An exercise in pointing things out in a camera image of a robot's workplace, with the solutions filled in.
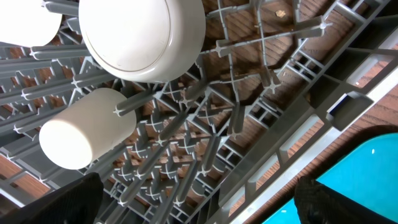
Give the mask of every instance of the turquoise plastic object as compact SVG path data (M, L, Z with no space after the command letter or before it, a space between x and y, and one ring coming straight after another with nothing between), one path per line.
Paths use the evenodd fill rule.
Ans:
M374 212L398 222L398 134L366 141L318 181ZM293 199L264 223L300 223Z

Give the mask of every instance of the wooden surface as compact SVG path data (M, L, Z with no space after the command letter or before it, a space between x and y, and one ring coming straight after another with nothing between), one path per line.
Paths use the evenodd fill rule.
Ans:
M206 13L213 11L218 8L217 1L215 0L202 0L205 7ZM249 0L223 0L224 7L226 6L238 6L248 3ZM264 4L261 7L263 30L266 35L272 35L278 32L286 32L293 28L293 17L292 17L292 5L291 0L280 0L270 4ZM302 0L301 7L301 20L313 18L315 16L322 15L331 1L329 0ZM278 10L285 11L286 15L283 18L279 18L275 15ZM228 35L231 41L239 42L242 40L251 40L259 37L259 29L257 28L257 18L254 10L239 11L237 13L229 14L226 16L226 25L228 28ZM308 41L303 48L303 51L309 55L322 61L327 53L347 34L352 27L352 23L347 19L343 18L337 12L332 12L327 19L327 22L332 22L333 25L326 29L326 34L323 37L314 38ZM221 22L219 19L210 19L206 22L206 39L203 46L203 50L215 48L215 41L218 39L224 39L224 33L222 30ZM292 37L281 37L278 39L272 39L266 42L266 55L267 64L270 68L279 68L287 59L288 56L294 50L294 42ZM249 46L238 47L233 50L233 62L234 71L237 75L244 75L249 73L257 73L261 69L261 46L259 44L252 44ZM215 77L229 77L229 63L228 58L219 58L216 53L208 54L204 57L206 72L210 78ZM359 81L360 85L363 85L369 80L377 69L380 69L383 65L377 65L371 73L365 78ZM42 79L46 80L49 77L49 71L43 70L41 73ZM293 74L289 70L285 71L285 74L281 76L282 85L278 87L276 93L273 95L271 92L267 92L266 98L278 105L283 110L286 109L289 103L294 99L300 89L306 84L306 82ZM30 85L34 85L32 80L27 80ZM190 80L183 79L183 82L190 82ZM219 91L222 91L225 95L231 96L231 87L229 85L215 85ZM239 99L246 102L247 104L253 100L253 96L258 95L261 91L261 83L258 78L250 78L238 85ZM42 101L39 99L35 101L35 104L39 106ZM53 99L54 103L61 105L57 99ZM225 106L220 99L213 97L211 99L212 107ZM160 105L163 110L167 110L166 107ZM152 105L147 104L144 109L144 114L149 114L152 110ZM365 115L362 116L352 127L350 127L344 134L342 134L334 143L332 143L327 149L325 149L311 164L309 164L298 176L305 174L317 174L322 170L326 170L333 164L333 160L330 158L338 157L341 154L339 150L340 146L346 141L352 138L354 135L359 133L361 130L370 126L380 124L394 124L398 125L398 88L392 90L387 96L385 96L377 105L371 108ZM217 117L217 122L221 122L229 116L229 113L221 114ZM314 132L319 128L321 124L316 124L313 129L306 133L301 140L299 140L289 151L292 155L296 152ZM197 128L191 126L192 134L196 136L206 136L202 134ZM253 142L255 142L261 134L266 130L257 124L255 121L247 118L244 122L244 132L242 136L238 136L236 140L233 139L238 145L248 150ZM155 139L157 133L148 128L149 137ZM182 138L183 129L180 129L178 134L174 138ZM127 143L133 143L137 138L137 133L126 141ZM205 151L206 142L199 144L195 149L198 158L201 158ZM186 155L186 152L175 147L172 148L174 161L190 161L191 156ZM138 158L137 155L131 153L131 159L133 164L139 164L142 159ZM161 162L166 162L167 157L161 158ZM10 170L15 171L16 168L6 165L8 161L0 156L0 174L7 176L12 175ZM279 164L276 163L268 172L257 183L257 187L261 186L277 169ZM181 177L184 176L186 169L180 170L178 173ZM218 180L221 175L217 171L212 171L210 176L215 180ZM19 185L25 186L26 191L32 192L32 195L40 196L44 194L45 189L43 186L33 180L21 182ZM282 202L285 202L292 196L292 189L296 183L296 179L289 182L280 192L278 192L268 202L264 202L264 206L257 211L248 222L259 222L260 219L270 215L277 206L280 206ZM194 193L189 193L188 203L195 206L201 202L203 198L197 197ZM242 198L235 206L234 209L238 208L244 198Z

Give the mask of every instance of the gray plastic dish rack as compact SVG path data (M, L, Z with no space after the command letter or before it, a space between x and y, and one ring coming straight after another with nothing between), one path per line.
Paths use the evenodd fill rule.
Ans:
M262 30L259 9L261 4L269 2L272 1L250 0L249 4L223 7L218 0L219 8L208 13L206 18L220 19L225 38L216 41L215 49L202 52L195 66L184 75L195 84L179 86L178 79L164 84L134 83L142 89L134 94L133 83L104 71L92 59L84 43L70 35L70 31L80 34L78 3L46 1L44 6L49 11L66 15L67 19L58 33L62 45L32 47L29 53L27 48L0 43L0 84L3 90L0 104L12 108L10 112L6 107L0 107L0 152L22 169L16 175L0 181L1 193L21 207L33 201L33 198L10 184L24 175L30 174L40 180L51 192L84 174L97 172L105 188L96 223L244 223L350 124L398 84L398 51L393 49L398 42L398 15L391 10L396 8L396 2L356 0L349 7L336 0L330 3L323 16L300 21L301 0L292 0L293 31L267 37L261 32L259 39L232 44L224 23L225 16L254 8L258 26ZM369 8L359 15L356 10L362 3ZM329 25L325 19L331 11L345 16L353 22L354 27L321 63L302 48L308 38L324 34ZM279 69L268 69L266 41L285 35L295 35L297 48ZM235 74L231 50L255 42L261 43L263 69L250 75ZM12 58L12 48L21 49L23 57ZM229 79L209 81L206 78L202 56L210 52L217 52L219 57L228 57ZM294 60L297 55L305 58L306 62ZM388 64L365 86L356 86L358 80L378 62ZM41 68L50 68L52 72L51 79L45 83L40 78ZM72 71L72 79L65 77L63 68ZM285 69L302 77L307 84L290 106L282 111L267 101L264 94L278 88L278 77ZM26 77L33 78L36 85L26 87ZM236 84L256 77L261 80L263 91L253 103L240 103ZM127 96L126 101L117 105L115 112L124 116L135 110L138 115L137 141L133 145L121 143L82 170L66 170L56 166L41 151L36 128L112 80L112 88ZM230 98L219 92L213 86L217 83L231 85L234 96ZM211 95L216 95L231 106L211 108ZM50 96L62 99L64 105L56 107ZM44 103L37 109L34 100L39 98L44 99ZM172 112L163 113L159 102ZM152 103L154 107L150 116L139 113L139 108L146 103ZM253 113L255 106L262 108L260 114ZM213 117L226 111L230 111L231 116L227 122L217 126ZM264 118L270 115L276 121L267 125ZM245 119L253 119L267 129L247 151L229 139L242 134ZM164 121L169 121L168 125L165 126ZM188 124L196 126L208 137L192 136ZM293 156L289 156L287 152L290 147L316 124L321 126L317 132ZM182 138L175 138L174 133L181 127L185 128L186 134ZM149 140L147 128L159 133L155 141ZM207 143L200 161L194 150L199 142ZM186 150L192 161L174 162L170 145ZM132 165L129 151L144 158L142 164ZM164 152L169 159L166 163L159 163L159 157ZM122 155L126 160L121 167L115 168L113 162ZM279 162L280 169L257 189L256 182L276 162ZM177 171L185 166L188 169L181 179ZM212 169L223 173L220 181L216 182L207 176ZM162 180L161 174L166 174L168 179ZM196 207L185 201L191 190L203 197ZM230 212L243 195L244 203Z

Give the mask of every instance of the black object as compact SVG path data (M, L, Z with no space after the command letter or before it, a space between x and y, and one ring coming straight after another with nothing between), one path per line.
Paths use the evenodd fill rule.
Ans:
M396 223L306 176L298 180L294 204L302 224Z
M92 224L100 209L104 185L90 173L7 214L1 224Z

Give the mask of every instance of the white ceramic dish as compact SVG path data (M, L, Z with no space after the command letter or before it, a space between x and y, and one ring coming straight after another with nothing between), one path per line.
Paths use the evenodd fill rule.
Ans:
M80 0L83 39L109 73L135 82L183 75L205 38L200 0Z
M44 154L56 165L81 169L128 138L136 128L136 113L113 113L126 97L99 88L47 121L39 141Z
M62 15L42 7L43 0L0 1L0 42L44 46L57 34Z

